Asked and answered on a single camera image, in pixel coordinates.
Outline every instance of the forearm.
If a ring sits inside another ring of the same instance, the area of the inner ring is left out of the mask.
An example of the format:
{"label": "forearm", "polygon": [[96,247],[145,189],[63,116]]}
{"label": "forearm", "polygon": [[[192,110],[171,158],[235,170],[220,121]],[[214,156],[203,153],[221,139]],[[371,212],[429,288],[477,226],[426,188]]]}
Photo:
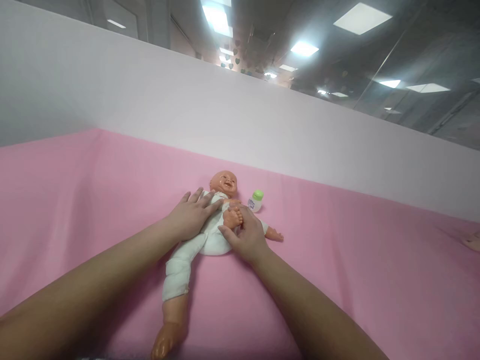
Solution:
{"label": "forearm", "polygon": [[387,359],[326,295],[273,251],[252,264],[308,359]]}
{"label": "forearm", "polygon": [[176,242],[159,221],[44,287],[0,318],[0,353],[52,358]]}

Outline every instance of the doll foot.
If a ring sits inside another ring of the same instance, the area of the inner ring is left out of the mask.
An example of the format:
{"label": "doll foot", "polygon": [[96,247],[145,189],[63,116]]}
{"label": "doll foot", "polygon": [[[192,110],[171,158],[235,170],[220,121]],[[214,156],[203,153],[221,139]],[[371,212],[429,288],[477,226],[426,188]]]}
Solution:
{"label": "doll foot", "polygon": [[223,225],[225,225],[229,229],[234,229],[237,226],[242,225],[243,222],[244,219],[238,206],[229,207],[223,213]]}
{"label": "doll foot", "polygon": [[175,322],[166,322],[163,324],[155,339],[155,344],[151,350],[150,359],[164,359],[170,350],[180,344],[186,336],[187,328],[185,325]]}

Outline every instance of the green bottle cap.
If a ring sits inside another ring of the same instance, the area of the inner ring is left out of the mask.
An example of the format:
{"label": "green bottle cap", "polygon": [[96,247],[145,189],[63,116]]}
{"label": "green bottle cap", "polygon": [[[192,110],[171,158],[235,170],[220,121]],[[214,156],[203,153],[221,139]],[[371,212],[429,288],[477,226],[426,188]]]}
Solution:
{"label": "green bottle cap", "polygon": [[252,196],[253,200],[262,201],[264,198],[264,192],[262,190],[255,190]]}

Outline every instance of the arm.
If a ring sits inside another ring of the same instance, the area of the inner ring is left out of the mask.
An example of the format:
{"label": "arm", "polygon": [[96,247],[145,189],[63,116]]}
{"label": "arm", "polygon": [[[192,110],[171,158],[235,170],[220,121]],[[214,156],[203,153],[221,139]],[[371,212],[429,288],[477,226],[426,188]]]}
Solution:
{"label": "arm", "polygon": [[0,354],[52,359],[179,241],[193,238],[222,204],[213,192],[186,193],[166,218],[118,243],[47,285],[0,317]]}
{"label": "arm", "polygon": [[240,211],[238,236],[227,227],[219,229],[270,292],[302,354],[307,359],[388,360],[345,312],[270,250],[253,213],[245,206]]}

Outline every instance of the white wall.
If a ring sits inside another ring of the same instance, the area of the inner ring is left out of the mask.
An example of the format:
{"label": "white wall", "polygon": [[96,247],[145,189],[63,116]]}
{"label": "white wall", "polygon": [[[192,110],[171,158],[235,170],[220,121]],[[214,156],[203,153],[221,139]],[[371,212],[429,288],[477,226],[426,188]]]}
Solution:
{"label": "white wall", "polygon": [[11,0],[0,144],[100,127],[480,220],[480,152]]}

